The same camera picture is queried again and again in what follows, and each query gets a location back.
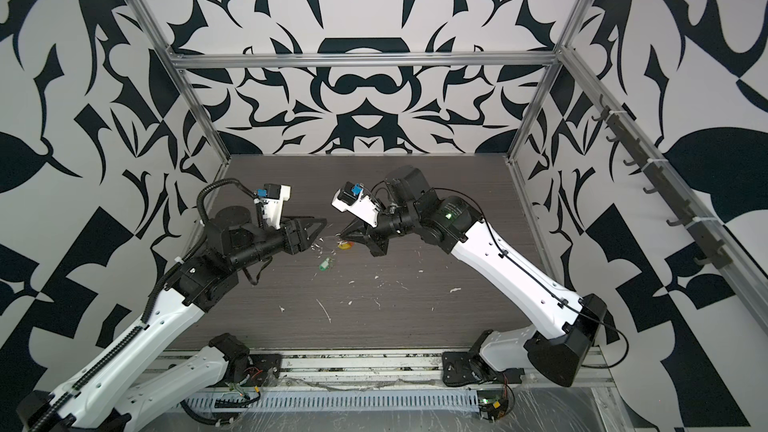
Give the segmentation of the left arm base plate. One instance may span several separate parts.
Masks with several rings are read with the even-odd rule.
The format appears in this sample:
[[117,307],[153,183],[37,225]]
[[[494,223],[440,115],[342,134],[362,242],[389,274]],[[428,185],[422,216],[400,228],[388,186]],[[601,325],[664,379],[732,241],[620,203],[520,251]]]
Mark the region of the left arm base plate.
[[239,384],[247,388],[274,385],[281,376],[282,359],[279,353],[250,354]]

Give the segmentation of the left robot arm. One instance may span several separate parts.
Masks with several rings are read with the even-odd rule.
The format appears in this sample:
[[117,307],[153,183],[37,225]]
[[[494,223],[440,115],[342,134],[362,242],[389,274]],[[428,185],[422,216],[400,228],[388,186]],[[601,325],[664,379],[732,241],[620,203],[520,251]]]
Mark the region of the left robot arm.
[[202,237],[158,280],[141,316],[71,379],[20,402],[17,413],[25,430],[139,431],[197,391],[224,379],[241,380],[249,350],[228,333],[161,375],[138,378],[250,267],[310,249],[327,221],[299,216],[270,223],[242,206],[202,215],[201,221]]

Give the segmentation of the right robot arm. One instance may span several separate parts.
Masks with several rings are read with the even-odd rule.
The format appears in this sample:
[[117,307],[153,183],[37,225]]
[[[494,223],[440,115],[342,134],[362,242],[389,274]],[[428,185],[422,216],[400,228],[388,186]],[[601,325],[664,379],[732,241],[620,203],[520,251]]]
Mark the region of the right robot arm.
[[415,234],[478,272],[530,322],[510,331],[486,330],[468,351],[444,353],[443,383],[501,382],[531,367],[556,385],[572,386],[599,332],[613,328],[605,320],[606,303],[568,289],[523,257],[469,195],[431,186],[412,166],[396,169],[382,183],[388,203],[359,183],[348,182],[335,193],[333,207],[354,217],[342,240],[383,257],[391,239]]

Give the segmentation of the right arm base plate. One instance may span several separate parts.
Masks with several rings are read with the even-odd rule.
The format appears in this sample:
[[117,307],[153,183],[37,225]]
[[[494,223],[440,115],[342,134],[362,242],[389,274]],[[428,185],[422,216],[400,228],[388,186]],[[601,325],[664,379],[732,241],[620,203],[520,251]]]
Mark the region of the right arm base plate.
[[464,387],[492,383],[497,373],[473,352],[443,352],[442,382],[447,387]]

